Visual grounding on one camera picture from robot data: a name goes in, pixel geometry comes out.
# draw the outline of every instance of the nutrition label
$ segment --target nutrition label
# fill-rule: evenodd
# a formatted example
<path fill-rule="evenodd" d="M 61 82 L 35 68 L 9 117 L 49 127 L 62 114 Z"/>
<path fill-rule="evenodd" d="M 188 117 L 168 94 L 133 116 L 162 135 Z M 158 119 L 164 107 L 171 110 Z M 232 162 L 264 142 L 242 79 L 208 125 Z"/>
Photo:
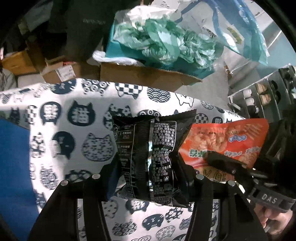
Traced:
<path fill-rule="evenodd" d="M 176 122 L 156 122 L 152 142 L 152 182 L 154 201 L 168 205 L 174 185 L 171 162 L 168 157 L 176 141 Z"/>
<path fill-rule="evenodd" d="M 126 181 L 126 191 L 130 198 L 135 198 L 135 192 L 137 192 L 135 170 L 134 165 L 132 165 L 134 133 L 135 125 L 118 127 L 114 131 L 118 156 Z"/>

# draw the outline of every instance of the green plastic bag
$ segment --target green plastic bag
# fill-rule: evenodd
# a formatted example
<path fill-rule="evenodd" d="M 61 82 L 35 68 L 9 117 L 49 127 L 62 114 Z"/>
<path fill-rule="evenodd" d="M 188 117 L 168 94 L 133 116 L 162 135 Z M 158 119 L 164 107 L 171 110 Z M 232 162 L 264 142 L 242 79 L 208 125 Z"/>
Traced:
<path fill-rule="evenodd" d="M 203 34 L 185 30 L 165 16 L 147 19 L 144 24 L 123 22 L 116 26 L 113 39 L 136 50 L 156 63 L 170 65 L 182 58 L 197 69 L 211 70 L 223 52 L 223 45 Z"/>

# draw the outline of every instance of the concrete floor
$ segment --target concrete floor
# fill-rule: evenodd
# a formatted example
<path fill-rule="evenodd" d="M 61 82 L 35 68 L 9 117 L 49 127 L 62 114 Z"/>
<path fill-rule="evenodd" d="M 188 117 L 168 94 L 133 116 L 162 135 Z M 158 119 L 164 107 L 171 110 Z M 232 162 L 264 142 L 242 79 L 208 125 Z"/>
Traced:
<path fill-rule="evenodd" d="M 44 79 L 40 74 L 20 76 L 18 85 L 20 88 L 43 83 Z M 229 110 L 227 106 L 229 85 L 225 71 L 219 70 L 203 79 L 203 82 L 194 85 L 184 85 L 176 93 L 204 100 L 212 105 Z"/>

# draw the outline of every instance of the white fabric with cat print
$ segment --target white fabric with cat print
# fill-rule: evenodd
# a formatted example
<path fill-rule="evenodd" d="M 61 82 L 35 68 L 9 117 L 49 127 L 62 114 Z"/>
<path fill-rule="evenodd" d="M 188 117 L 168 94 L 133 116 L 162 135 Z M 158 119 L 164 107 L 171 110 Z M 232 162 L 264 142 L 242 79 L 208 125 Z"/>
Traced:
<path fill-rule="evenodd" d="M 241 120 L 242 117 L 189 96 L 146 86 L 72 79 L 39 83 L 0 93 L 0 117 L 30 129 L 30 175 L 41 211 L 63 179 L 86 180 L 109 164 L 116 153 L 112 115 L 172 115 L 197 109 L 197 123 Z M 209 241 L 216 238 L 218 200 L 213 202 Z M 183 240 L 191 208 L 112 197 L 103 203 L 112 240 Z M 78 202 L 81 240 L 83 208 Z"/>

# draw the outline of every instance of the human hand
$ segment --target human hand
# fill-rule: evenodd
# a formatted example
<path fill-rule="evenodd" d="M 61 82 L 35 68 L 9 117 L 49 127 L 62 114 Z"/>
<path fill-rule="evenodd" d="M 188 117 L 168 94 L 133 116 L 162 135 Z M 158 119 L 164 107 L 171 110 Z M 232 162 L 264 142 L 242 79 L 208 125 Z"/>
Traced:
<path fill-rule="evenodd" d="M 266 227 L 266 222 L 268 219 L 277 220 L 277 222 L 268 231 L 270 234 L 277 234 L 282 232 L 293 215 L 293 212 L 291 210 L 286 213 L 280 213 L 278 211 L 265 208 L 260 204 L 256 204 L 254 211 L 257 214 L 263 228 Z"/>

